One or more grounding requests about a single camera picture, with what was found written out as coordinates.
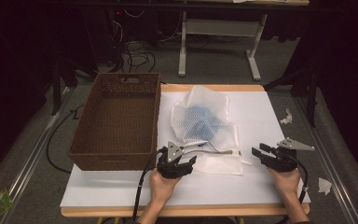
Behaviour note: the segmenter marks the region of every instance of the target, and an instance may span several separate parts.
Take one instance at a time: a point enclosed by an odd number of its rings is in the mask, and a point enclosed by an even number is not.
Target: blue object
[[[191,106],[185,113],[185,139],[210,141],[220,126],[220,120],[211,110],[202,106]]]

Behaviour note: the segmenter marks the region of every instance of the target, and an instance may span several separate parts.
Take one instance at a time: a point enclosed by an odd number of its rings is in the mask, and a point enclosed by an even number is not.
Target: wicker basket
[[[83,171],[143,170],[157,150],[159,74],[99,74],[68,156]]]

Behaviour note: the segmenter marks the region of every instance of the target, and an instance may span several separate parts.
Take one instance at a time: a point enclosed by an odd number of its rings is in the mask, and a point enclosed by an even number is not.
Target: floor
[[[252,80],[244,57],[244,51],[251,44],[250,39],[193,36],[188,42],[185,77],[177,76],[178,43],[178,38],[160,42],[158,48],[131,43],[132,66],[127,64],[129,57],[125,55],[126,64],[122,72],[129,72],[130,67],[132,72],[148,72],[154,66],[152,72],[161,73],[165,83],[265,85],[282,76],[297,41],[280,43],[276,38],[261,41],[255,55],[262,77],[259,82]],[[106,63],[100,64],[100,72],[109,69]],[[52,89],[46,92],[48,102],[31,118],[1,163],[0,189],[9,190],[15,205],[0,218],[0,223],[97,223],[97,217],[62,216],[60,202],[69,175],[54,169],[46,156],[48,145],[49,156],[55,164],[67,170],[73,166],[66,151],[77,120],[64,118],[70,110],[86,101],[92,86],[92,81],[88,79],[78,80],[76,88],[62,87],[63,104],[56,116],[50,114],[53,108]],[[306,98],[292,97],[289,90],[290,86],[280,86],[269,91],[268,95],[277,119],[286,117],[286,108],[293,114],[292,123],[282,124],[283,134],[317,148],[313,152],[298,153],[298,158],[310,173],[310,219],[315,223],[358,223],[358,166],[345,147],[323,96],[318,92],[316,127],[313,128],[305,117]],[[319,178],[333,183],[329,194],[318,192]],[[275,216],[246,217],[245,223],[275,223],[280,219]]]

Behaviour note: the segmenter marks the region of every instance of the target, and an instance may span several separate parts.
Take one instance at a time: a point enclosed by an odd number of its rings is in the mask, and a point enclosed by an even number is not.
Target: white paper sheet
[[[281,203],[272,176],[252,147],[265,143],[272,147],[284,139],[269,97],[262,91],[223,91],[229,98],[230,120],[238,125],[241,154],[252,166],[243,165],[244,174],[206,175],[192,173],[178,183],[167,205]],[[158,117],[158,148],[174,140],[170,126],[172,106],[186,92],[162,92]],[[71,173],[62,207],[133,206],[141,171],[81,171],[76,165]],[[148,175],[140,205],[150,199]],[[307,194],[304,203],[310,203]]]

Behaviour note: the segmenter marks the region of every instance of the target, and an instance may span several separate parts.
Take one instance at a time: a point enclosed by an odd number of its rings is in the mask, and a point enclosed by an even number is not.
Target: white table
[[[287,2],[275,0],[254,0],[246,3],[234,3],[233,0],[186,0],[185,2],[203,3],[231,3],[231,4],[258,4],[258,5],[285,5],[285,6],[307,6],[309,0],[289,0]],[[267,21],[267,14],[263,14],[259,21],[220,21],[212,19],[190,19],[184,11],[182,14],[182,44],[179,54],[178,76],[186,75],[186,35],[227,35],[227,36],[246,36],[253,39],[253,45],[246,49],[246,58],[251,68],[254,81],[261,79],[255,62],[255,52],[263,34]]]
[[[206,175],[192,173],[182,178],[162,217],[262,216],[286,214],[273,179],[251,153],[259,143],[270,146],[283,140],[267,93],[261,86],[214,85],[229,98],[229,119],[238,125],[241,154],[253,165],[243,165],[244,175]],[[172,106],[185,97],[189,85],[162,85],[158,117],[158,148],[173,140],[170,127]],[[74,166],[62,198],[66,217],[130,217],[141,171],[81,171]],[[148,181],[140,199],[138,215],[150,199]],[[308,213],[307,195],[303,208]]]

